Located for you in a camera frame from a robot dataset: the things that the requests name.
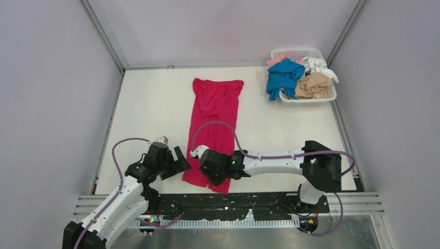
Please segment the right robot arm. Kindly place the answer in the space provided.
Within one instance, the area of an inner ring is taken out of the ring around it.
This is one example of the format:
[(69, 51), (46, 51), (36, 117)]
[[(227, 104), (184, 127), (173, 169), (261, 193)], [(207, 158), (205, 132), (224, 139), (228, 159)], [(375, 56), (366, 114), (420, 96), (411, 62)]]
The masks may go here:
[(296, 206), (303, 213), (311, 212), (325, 193), (342, 189), (340, 153), (316, 141), (306, 141), (303, 147), (282, 152), (239, 149), (229, 155), (200, 145), (190, 156), (199, 160), (201, 173), (215, 186), (227, 179), (240, 180), (262, 174), (303, 176), (306, 180), (299, 185), (296, 199)]

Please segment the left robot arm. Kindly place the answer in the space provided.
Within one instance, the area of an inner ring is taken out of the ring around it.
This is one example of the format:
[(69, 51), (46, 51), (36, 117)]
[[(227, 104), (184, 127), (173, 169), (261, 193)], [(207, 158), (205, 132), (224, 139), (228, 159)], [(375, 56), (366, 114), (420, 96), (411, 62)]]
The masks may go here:
[(180, 147), (170, 149), (167, 138), (149, 142), (140, 160), (125, 172), (118, 170), (115, 190), (80, 222), (64, 228), (62, 248), (110, 248), (120, 234), (140, 215), (155, 215), (161, 204), (159, 193), (150, 184), (190, 169)]

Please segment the magenta t shirt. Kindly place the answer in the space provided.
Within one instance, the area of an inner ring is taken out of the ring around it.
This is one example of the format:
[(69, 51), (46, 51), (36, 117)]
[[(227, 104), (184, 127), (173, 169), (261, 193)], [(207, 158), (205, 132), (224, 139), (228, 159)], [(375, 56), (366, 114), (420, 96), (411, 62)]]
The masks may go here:
[(200, 172), (200, 163), (191, 157), (195, 146), (206, 145), (219, 153), (231, 154), (235, 149), (235, 138), (229, 128), (223, 124), (209, 124), (196, 131), (210, 121), (222, 121), (235, 128), (237, 123), (239, 95), (243, 89), (244, 81), (211, 81), (195, 78), (192, 83), (195, 101), (192, 109), (191, 122), (188, 135), (186, 159), (191, 169), (184, 172), (182, 180), (202, 188), (227, 194), (229, 192), (230, 179), (226, 179), (219, 186), (214, 186), (208, 178)]

